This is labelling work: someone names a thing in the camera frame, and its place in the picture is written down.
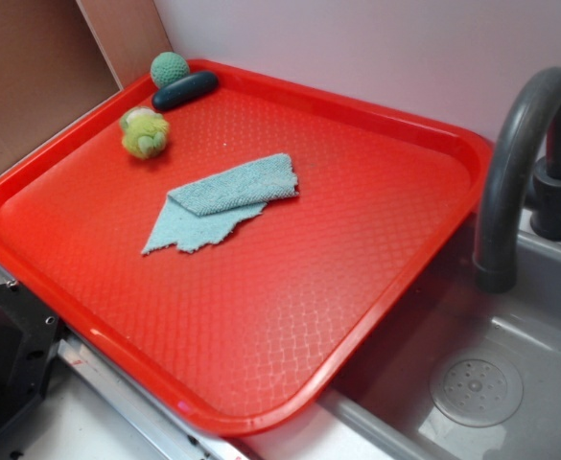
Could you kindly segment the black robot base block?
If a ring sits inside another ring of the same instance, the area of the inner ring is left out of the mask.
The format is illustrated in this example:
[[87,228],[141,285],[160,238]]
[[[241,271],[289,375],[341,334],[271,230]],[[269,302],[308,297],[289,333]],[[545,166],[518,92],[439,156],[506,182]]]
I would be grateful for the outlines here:
[[62,321],[23,285],[0,285],[0,434],[44,398]]

